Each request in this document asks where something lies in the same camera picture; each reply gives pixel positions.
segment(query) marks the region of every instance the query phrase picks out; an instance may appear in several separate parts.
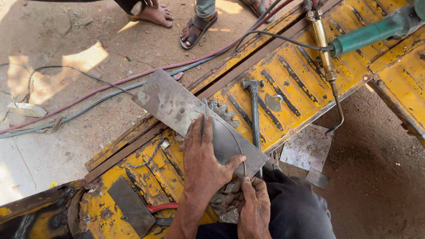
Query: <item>hand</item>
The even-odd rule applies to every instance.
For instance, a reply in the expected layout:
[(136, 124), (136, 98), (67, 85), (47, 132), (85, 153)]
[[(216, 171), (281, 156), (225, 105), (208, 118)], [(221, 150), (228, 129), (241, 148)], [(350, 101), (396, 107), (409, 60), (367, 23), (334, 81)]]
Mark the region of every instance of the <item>hand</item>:
[(149, 6), (152, 6), (153, 8), (157, 9), (159, 6), (158, 0), (146, 0), (146, 3)]
[(238, 209), (238, 238), (270, 238), (270, 199), (266, 183), (256, 177), (237, 179), (224, 207)]
[(181, 150), (183, 151), (184, 191), (191, 195), (201, 195), (208, 200), (227, 182), (233, 172), (245, 161), (242, 154), (230, 158), (225, 165), (220, 164), (214, 156), (213, 122), (207, 116), (202, 134), (204, 115), (200, 114), (187, 130)]

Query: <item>hammer head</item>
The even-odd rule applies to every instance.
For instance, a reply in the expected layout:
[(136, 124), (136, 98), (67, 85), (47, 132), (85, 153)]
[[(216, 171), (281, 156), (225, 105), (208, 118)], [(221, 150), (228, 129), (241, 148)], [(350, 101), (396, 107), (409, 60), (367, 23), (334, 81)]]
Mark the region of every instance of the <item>hammer head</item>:
[(258, 87), (264, 86), (264, 80), (242, 80), (242, 87), (244, 89), (248, 88), (250, 91), (251, 89), (258, 90)]

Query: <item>sandy floor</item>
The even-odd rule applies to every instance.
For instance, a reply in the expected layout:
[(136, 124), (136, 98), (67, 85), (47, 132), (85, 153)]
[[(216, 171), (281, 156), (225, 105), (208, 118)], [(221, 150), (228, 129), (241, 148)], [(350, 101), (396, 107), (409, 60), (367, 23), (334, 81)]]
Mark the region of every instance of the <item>sandy floor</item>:
[[(205, 36), (202, 45), (185, 51), (178, 36), (194, 14), (194, 2), (160, 3), (168, 5), (174, 15), (171, 29), (147, 22), (129, 26), (134, 23), (112, 0), (72, 4), (0, 0), (0, 63), (24, 64), (30, 71), (44, 65), (73, 65), (99, 74), (91, 68), (94, 67), (120, 80), (214, 51), (237, 38), (255, 21), (237, 0), (217, 0), (218, 24)], [(71, 22), (65, 35), (60, 33), (64, 18)], [(92, 22), (85, 26), (87, 19)], [(128, 62), (106, 48), (142, 63)], [(223, 58), (225, 55), (185, 72), (181, 83), (188, 85)], [(114, 81), (104, 74), (102, 79)], [(27, 89), (27, 84), (28, 72), (22, 66), (0, 68), (1, 90), (18, 95)], [(30, 102), (51, 112), (103, 85), (68, 68), (42, 70), (34, 75)], [(98, 93), (62, 115), (74, 114), (113, 91)], [(10, 102), (10, 96), (0, 94), (0, 118)], [(416, 138), (407, 136), (401, 122), (366, 88), (346, 99), (343, 108), (346, 121), (335, 133), (323, 170), (331, 181), (324, 191), (316, 190), (329, 203), (337, 238), (420, 238), (425, 223), (425, 150)], [(332, 109), (317, 124), (329, 127), (335, 113)], [(86, 174), (84, 163), (142, 116), (130, 95), (120, 94), (63, 124), (55, 133), (0, 139), (0, 205), (46, 190), (52, 181), (82, 178)], [(10, 113), (0, 123), (0, 129), (27, 120), (30, 117)], [(36, 125), (49, 122), (47, 119)], [(306, 174), (288, 165), (282, 168), (291, 175)]]

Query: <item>pliers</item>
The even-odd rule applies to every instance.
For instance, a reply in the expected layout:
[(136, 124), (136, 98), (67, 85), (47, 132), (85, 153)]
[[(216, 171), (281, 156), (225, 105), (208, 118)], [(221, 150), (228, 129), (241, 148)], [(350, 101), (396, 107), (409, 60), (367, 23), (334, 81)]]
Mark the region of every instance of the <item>pliers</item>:
[(169, 203), (164, 203), (164, 204), (161, 204), (161, 205), (158, 205), (158, 206), (148, 205), (147, 209), (150, 211), (152, 216), (155, 218), (156, 223), (158, 225), (170, 226), (171, 223), (173, 222), (173, 217), (171, 217), (171, 218), (158, 218), (158, 217), (154, 216), (153, 214), (155, 212), (161, 211), (163, 209), (177, 209), (178, 206), (179, 206), (179, 204), (176, 203), (176, 202), (169, 202)]

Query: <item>red pliers handle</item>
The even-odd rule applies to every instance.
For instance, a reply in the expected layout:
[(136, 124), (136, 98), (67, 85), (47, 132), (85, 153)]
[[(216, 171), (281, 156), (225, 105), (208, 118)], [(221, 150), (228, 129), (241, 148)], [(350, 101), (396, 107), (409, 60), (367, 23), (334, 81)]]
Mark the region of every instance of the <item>red pliers handle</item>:
[(152, 205), (148, 205), (147, 208), (150, 211), (150, 213), (155, 213), (163, 209), (177, 209), (178, 206), (179, 204), (177, 202), (169, 202), (169, 203), (160, 204), (155, 207)]

